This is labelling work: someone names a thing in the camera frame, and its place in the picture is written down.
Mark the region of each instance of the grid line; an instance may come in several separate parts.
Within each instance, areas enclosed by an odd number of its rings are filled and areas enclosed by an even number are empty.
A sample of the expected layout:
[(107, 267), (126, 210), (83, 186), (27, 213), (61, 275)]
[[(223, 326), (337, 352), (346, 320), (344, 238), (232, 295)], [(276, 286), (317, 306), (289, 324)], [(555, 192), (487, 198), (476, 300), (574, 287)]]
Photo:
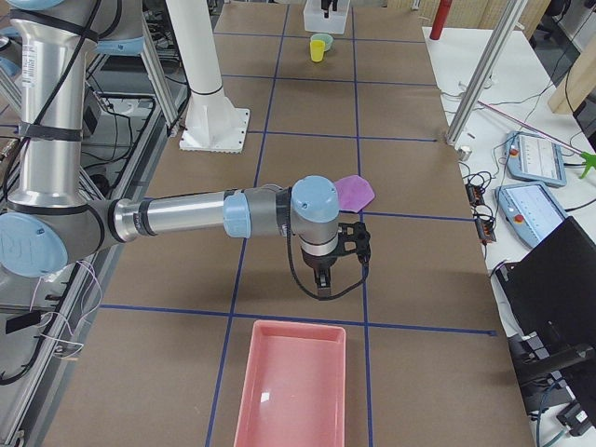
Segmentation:
[(308, 82), (334, 82), (343, 84), (352, 84), (358, 82), (359, 84), (373, 84), (381, 86), (404, 86), (404, 87), (436, 87), (437, 84), (428, 84), (422, 82), (399, 82), (399, 81), (354, 81), (349, 79), (328, 79), (315, 77), (289, 77), (289, 76), (266, 76), (264, 74), (222, 74), (222, 77), (239, 77), (248, 79), (277, 79), (280, 81), (308, 81)]
[[(352, 14), (352, 53), (354, 56), (354, 97), (356, 105), (356, 148), (358, 157), (358, 176), (361, 176), (360, 159), (360, 128), (359, 128), (359, 102), (358, 102), (358, 62), (356, 51), (356, 17), (354, 8), (350, 10)], [(359, 220), (364, 222), (364, 213), (359, 212)], [(366, 382), (366, 414), (369, 447), (374, 447), (374, 425), (373, 425), (373, 385), (371, 382), (371, 343), (369, 337), (369, 303), (367, 295), (366, 281), (362, 284), (362, 316), (364, 318), (364, 375)]]
[[(255, 33), (231, 33), (231, 32), (214, 32), (215, 35), (239, 35), (239, 36), (252, 36), (252, 37), (286, 37), (292, 39), (309, 39), (307, 35), (285, 35), (285, 34), (255, 34)], [(407, 39), (357, 39), (354, 37), (334, 37), (333, 40), (350, 40), (350, 41), (361, 41), (361, 42), (395, 42), (397, 44), (425, 44), (424, 40), (407, 40)]]
[(170, 308), (170, 307), (151, 307), (145, 305), (111, 305), (103, 304), (102, 309), (112, 310), (128, 310), (132, 312), (156, 312), (156, 313), (167, 313), (167, 314), (184, 314), (184, 315), (198, 315), (205, 317), (221, 317), (221, 318), (242, 318), (242, 319), (266, 319), (276, 321), (295, 321), (303, 323), (320, 323), (320, 324), (334, 324), (339, 326), (354, 326), (364, 328), (368, 326), (370, 328), (379, 329), (390, 329), (390, 330), (401, 330), (401, 331), (419, 331), (419, 332), (448, 332), (448, 333), (461, 333), (471, 335), (488, 335), (491, 337), (498, 336), (498, 332), (495, 330), (487, 329), (468, 329), (468, 328), (450, 328), (444, 326), (423, 326), (415, 324), (398, 324), (398, 323), (381, 323), (369, 321), (367, 323), (363, 321), (350, 320), (350, 319), (329, 319), (329, 318), (311, 318), (311, 317), (286, 317), (282, 315), (266, 315), (266, 314), (248, 314), (243, 312), (218, 312), (211, 310), (198, 310), (198, 309), (181, 309), (181, 308)]
[(407, 138), (407, 137), (363, 137), (356, 135), (335, 135), (332, 133), (304, 133), (304, 132), (284, 132), (278, 130), (249, 130), (248, 133), (263, 133), (265, 135), (289, 135), (297, 137), (319, 137), (319, 138), (348, 138), (351, 140), (377, 140), (385, 142), (437, 142), (436, 138)]
[[(289, 16), (290, 16), (290, 7), (286, 6), (286, 15), (285, 15), (285, 18), (283, 21), (282, 36), (279, 39), (279, 49), (278, 49), (278, 59), (276, 61), (276, 70), (274, 72), (273, 82), (271, 83), (271, 93), (269, 95), (269, 103), (267, 105), (267, 115), (265, 116), (265, 121), (264, 121), (264, 134), (263, 134), (263, 138), (261, 139), (261, 148), (259, 150), (259, 158), (257, 161), (256, 172), (254, 174), (254, 182), (253, 182), (254, 187), (256, 187), (256, 185), (259, 181), (259, 174), (261, 172), (261, 164), (263, 162), (264, 145), (265, 145), (265, 141), (266, 141), (266, 137), (267, 137), (266, 131), (269, 127), (269, 118), (271, 117), (271, 105), (273, 103), (273, 96), (274, 96), (275, 89), (276, 89), (276, 77), (278, 76), (279, 61), (281, 59), (281, 49), (283, 48), (283, 35), (286, 32), (286, 25), (288, 23)], [(237, 299), (238, 289), (240, 287), (240, 277), (242, 275), (242, 266), (244, 264), (246, 246), (247, 246), (247, 239), (245, 238), (242, 241), (242, 250), (240, 251), (240, 257), (238, 260), (238, 270), (237, 270), (237, 274), (236, 274), (236, 282), (234, 284), (234, 293), (232, 295), (232, 303), (230, 305), (230, 314), (229, 314), (229, 317), (227, 320), (227, 326), (225, 328), (225, 337), (223, 339), (222, 355), (220, 358), (220, 367), (219, 367), (219, 371), (217, 374), (215, 391), (213, 393), (213, 401), (211, 404), (211, 413), (210, 413), (207, 437), (205, 439), (205, 447), (210, 447), (210, 444), (211, 444), (211, 436), (213, 434), (213, 427), (215, 424), (215, 415), (217, 413), (217, 404), (218, 404), (218, 400), (219, 400), (220, 388), (221, 388), (221, 384), (222, 384), (222, 379), (224, 377), (225, 358), (227, 356), (227, 347), (228, 347), (228, 343), (230, 340), (230, 334), (232, 331), (232, 324), (234, 321), (234, 313), (236, 310), (236, 299)]]
[(474, 222), (471, 217), (454, 217), (454, 216), (431, 216), (425, 214), (401, 214), (396, 212), (377, 212), (364, 211), (365, 216), (379, 216), (379, 217), (402, 217), (406, 219), (430, 219), (435, 221), (454, 221), (454, 222)]

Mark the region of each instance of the yellow cup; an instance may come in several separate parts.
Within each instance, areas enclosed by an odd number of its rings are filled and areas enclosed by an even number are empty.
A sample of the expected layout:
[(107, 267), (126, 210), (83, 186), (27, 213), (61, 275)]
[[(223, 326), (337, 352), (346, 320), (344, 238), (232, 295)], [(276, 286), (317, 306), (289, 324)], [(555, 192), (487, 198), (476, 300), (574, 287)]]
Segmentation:
[(310, 59), (312, 62), (321, 62), (325, 54), (325, 42), (322, 40), (310, 41)]

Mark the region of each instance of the white table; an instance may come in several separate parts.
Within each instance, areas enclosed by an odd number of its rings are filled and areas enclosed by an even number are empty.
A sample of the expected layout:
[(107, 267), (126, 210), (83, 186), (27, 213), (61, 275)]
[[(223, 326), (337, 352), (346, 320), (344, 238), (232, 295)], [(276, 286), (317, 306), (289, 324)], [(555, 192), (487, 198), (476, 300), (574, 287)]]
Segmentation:
[[(439, 41), (428, 39), (430, 28), (425, 28), (424, 31), (439, 88), (451, 95), (461, 93), (461, 86), (465, 86), (469, 82), (492, 31), (446, 28)], [(508, 44), (494, 68), (493, 81), (494, 84), (481, 94), (481, 101), (488, 103), (518, 102), (540, 93), (549, 84), (549, 75), (545, 72), (522, 32), (514, 32), (508, 40)], [(547, 102), (554, 90), (555, 87), (550, 86), (539, 99), (533, 98), (522, 104), (503, 104), (497, 107), (520, 120), (524, 120), (535, 107), (527, 122), (564, 142), (569, 142), (570, 138), (579, 132), (579, 126), (572, 116), (555, 115), (550, 111)], [(454, 112), (457, 109), (459, 100), (446, 94), (441, 98), (447, 120), (451, 122), (454, 114), (449, 111)], [(466, 162), (472, 172), (480, 170), (496, 172), (497, 165), (493, 160), (493, 148), (503, 143), (507, 139), (508, 133), (514, 130), (520, 130), (520, 127), (494, 112), (477, 110), (472, 113), (466, 130), (456, 147), (468, 145), (472, 148), (472, 155)], [(573, 138), (573, 146), (591, 152), (589, 143), (583, 134)], [(496, 153), (499, 158), (502, 148), (497, 149)], [(565, 162), (568, 163), (580, 163), (581, 161), (583, 160), (579, 156), (565, 158)], [(497, 179), (491, 182), (484, 196), (485, 202), (493, 210), (496, 210), (494, 189), (501, 184), (518, 182), (511, 179), (508, 174), (504, 176), (504, 169), (504, 166), (500, 166)], [(583, 169), (567, 169), (567, 185), (559, 189), (551, 188), (551, 192), (564, 208), (584, 204), (596, 197), (596, 170), (593, 170), (587, 178), (580, 180), (579, 175), (582, 171)], [(467, 173), (465, 167), (462, 168), (462, 172)], [(572, 214), (590, 237), (596, 240), (596, 204)], [(488, 246), (486, 266), (489, 271), (504, 260), (519, 261), (528, 253), (529, 249), (515, 235), (500, 211), (497, 216), (495, 235), (497, 242)], [(519, 332), (507, 298), (494, 278), (493, 289), (508, 336)], [(555, 415), (563, 407), (564, 405), (553, 407), (544, 414), (540, 430), (541, 443), (546, 443), (562, 429)], [(534, 423), (531, 423), (531, 426), (535, 431)], [(591, 428), (580, 438), (565, 435), (556, 445), (561, 447), (594, 446), (596, 445), (596, 429)]]

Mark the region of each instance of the plastic tray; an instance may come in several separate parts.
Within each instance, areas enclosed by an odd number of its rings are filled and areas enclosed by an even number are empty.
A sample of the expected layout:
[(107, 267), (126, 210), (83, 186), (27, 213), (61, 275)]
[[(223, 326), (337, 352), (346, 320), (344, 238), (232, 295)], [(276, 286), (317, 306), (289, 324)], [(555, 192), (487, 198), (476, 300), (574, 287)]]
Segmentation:
[(235, 447), (344, 447), (345, 330), (256, 321)]

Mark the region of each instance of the blue joint cap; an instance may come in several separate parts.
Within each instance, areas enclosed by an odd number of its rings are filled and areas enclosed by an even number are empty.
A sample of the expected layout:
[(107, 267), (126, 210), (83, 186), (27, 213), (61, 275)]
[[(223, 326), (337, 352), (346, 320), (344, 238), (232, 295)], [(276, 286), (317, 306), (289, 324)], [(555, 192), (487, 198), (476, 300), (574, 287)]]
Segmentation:
[(0, 68), (10, 77), (20, 73), (20, 67), (13, 61), (0, 57)]
[(8, 4), (18, 9), (26, 11), (43, 11), (56, 5), (59, 5), (64, 0), (7, 0)]
[(19, 31), (14, 26), (7, 26), (6, 28), (2, 28), (0, 30), (0, 34), (5, 35), (6, 37), (10, 37), (11, 39), (16, 39), (20, 37)]
[(124, 40), (101, 40), (97, 52), (108, 56), (138, 56), (144, 49), (144, 37)]
[(223, 203), (223, 228), (227, 235), (251, 237), (251, 211), (244, 193), (228, 196)]
[(291, 205), (298, 215), (314, 224), (326, 224), (339, 215), (335, 185), (325, 177), (310, 175), (291, 189)]
[(6, 269), (38, 278), (63, 269), (67, 262), (62, 240), (45, 223), (20, 212), (0, 216), (0, 264)]

